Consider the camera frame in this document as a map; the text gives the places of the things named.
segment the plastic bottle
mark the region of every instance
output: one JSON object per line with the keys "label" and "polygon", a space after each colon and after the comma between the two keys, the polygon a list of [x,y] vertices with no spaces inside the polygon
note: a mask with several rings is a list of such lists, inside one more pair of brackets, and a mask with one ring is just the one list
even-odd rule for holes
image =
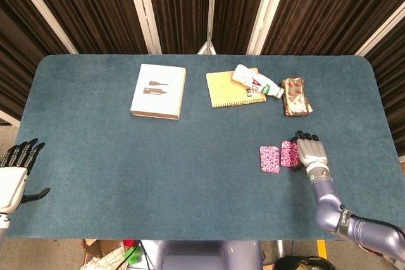
{"label": "plastic bottle", "polygon": [[248,69],[243,64],[238,64],[232,75],[232,79],[236,82],[240,82],[246,87],[252,88],[266,95],[275,96],[276,98],[280,98],[284,93],[284,89],[280,88],[272,80],[260,73]]}

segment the yellow notebook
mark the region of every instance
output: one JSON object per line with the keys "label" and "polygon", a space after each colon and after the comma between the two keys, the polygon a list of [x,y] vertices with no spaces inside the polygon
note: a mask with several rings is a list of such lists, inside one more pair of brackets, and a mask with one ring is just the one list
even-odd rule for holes
{"label": "yellow notebook", "polygon": [[234,71],[207,73],[207,84],[213,107],[231,107],[266,101],[266,96],[232,80]]}

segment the pink card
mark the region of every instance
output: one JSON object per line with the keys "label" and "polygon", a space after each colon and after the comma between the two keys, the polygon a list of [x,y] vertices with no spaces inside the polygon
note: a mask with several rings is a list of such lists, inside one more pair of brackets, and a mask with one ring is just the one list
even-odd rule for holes
{"label": "pink card", "polygon": [[260,147],[260,166],[263,172],[280,172],[280,154],[278,153],[278,147]]}
{"label": "pink card", "polygon": [[284,167],[296,167],[299,163],[297,143],[283,141],[281,143],[281,165]]}

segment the white book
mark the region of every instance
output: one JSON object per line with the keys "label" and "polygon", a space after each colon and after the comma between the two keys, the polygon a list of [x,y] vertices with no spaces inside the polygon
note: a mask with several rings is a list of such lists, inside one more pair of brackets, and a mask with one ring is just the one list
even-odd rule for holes
{"label": "white book", "polygon": [[185,68],[142,64],[132,99],[132,114],[178,120],[184,82]]}

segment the red object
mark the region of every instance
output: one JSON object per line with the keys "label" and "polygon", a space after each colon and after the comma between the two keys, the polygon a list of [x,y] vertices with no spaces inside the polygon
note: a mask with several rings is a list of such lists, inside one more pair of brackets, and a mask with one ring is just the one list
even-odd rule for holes
{"label": "red object", "polygon": [[131,248],[136,245],[136,240],[124,240],[124,246]]}

